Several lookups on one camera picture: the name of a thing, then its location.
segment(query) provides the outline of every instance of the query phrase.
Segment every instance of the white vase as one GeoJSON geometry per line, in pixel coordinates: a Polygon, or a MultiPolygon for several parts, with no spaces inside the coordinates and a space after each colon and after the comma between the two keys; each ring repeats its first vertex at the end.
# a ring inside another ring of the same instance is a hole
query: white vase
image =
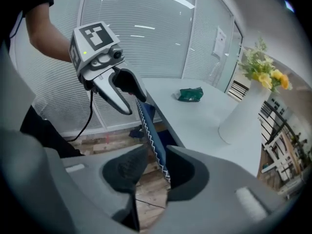
{"type": "Polygon", "coordinates": [[[240,141],[250,130],[260,112],[261,106],[270,96],[271,91],[256,80],[252,80],[250,88],[242,101],[230,115],[220,124],[219,135],[228,144],[240,141]]]}

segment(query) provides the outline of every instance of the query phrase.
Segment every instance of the blue fabric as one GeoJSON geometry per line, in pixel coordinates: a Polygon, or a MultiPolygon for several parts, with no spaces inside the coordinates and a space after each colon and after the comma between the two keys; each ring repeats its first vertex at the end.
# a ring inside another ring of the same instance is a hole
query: blue fabric
{"type": "Polygon", "coordinates": [[[155,116],[155,107],[148,103],[141,102],[136,100],[136,105],[138,113],[142,122],[142,128],[147,134],[149,143],[152,147],[152,150],[156,156],[156,160],[165,176],[165,178],[170,182],[170,176],[168,169],[166,167],[166,145],[172,145],[172,137],[168,131],[162,131],[157,133],[154,124],[153,118],[155,116]]]}
{"type": "Polygon", "coordinates": [[[172,135],[170,134],[170,132],[168,130],[164,130],[161,132],[157,132],[161,144],[164,146],[165,150],[167,150],[167,146],[176,146],[176,142],[174,140],[174,138],[172,138],[172,135]]]}

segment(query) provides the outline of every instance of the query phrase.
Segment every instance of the paper sign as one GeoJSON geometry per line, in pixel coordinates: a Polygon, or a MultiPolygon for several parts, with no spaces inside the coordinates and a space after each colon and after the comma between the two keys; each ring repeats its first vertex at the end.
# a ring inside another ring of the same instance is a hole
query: paper sign
{"type": "Polygon", "coordinates": [[[215,38],[215,43],[214,43],[214,51],[213,51],[213,53],[215,55],[219,56],[220,58],[224,54],[225,41],[226,41],[226,35],[218,27],[218,31],[217,31],[216,38],[215,38]]]}

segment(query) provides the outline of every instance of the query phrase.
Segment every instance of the window blinds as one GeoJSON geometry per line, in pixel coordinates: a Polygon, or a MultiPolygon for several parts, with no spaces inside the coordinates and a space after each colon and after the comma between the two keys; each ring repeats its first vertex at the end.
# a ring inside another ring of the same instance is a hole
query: window blinds
{"type": "Polygon", "coordinates": [[[232,38],[234,17],[222,0],[197,0],[193,35],[185,64],[183,78],[199,79],[216,86],[227,56],[213,54],[217,28],[226,34],[224,53],[232,38]]]}
{"type": "MultiPolygon", "coordinates": [[[[121,40],[126,62],[143,78],[181,78],[193,4],[194,0],[85,0],[81,24],[102,20],[109,25],[121,40]]],[[[131,116],[122,115],[95,96],[95,104],[108,130],[139,122],[134,96],[122,94],[132,108],[131,116]]]]}

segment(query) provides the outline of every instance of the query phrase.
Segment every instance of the white wall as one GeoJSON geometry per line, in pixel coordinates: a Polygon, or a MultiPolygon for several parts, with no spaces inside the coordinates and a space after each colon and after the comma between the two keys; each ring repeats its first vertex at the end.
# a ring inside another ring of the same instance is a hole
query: white wall
{"type": "Polygon", "coordinates": [[[298,90],[303,84],[302,79],[289,74],[292,82],[292,90],[279,89],[279,96],[285,104],[296,114],[302,116],[307,122],[312,124],[312,90],[298,90]]]}
{"type": "Polygon", "coordinates": [[[246,25],[241,29],[244,47],[254,47],[261,34],[268,45],[268,55],[292,69],[312,88],[311,46],[283,0],[224,1],[238,15],[237,20],[246,25]]]}

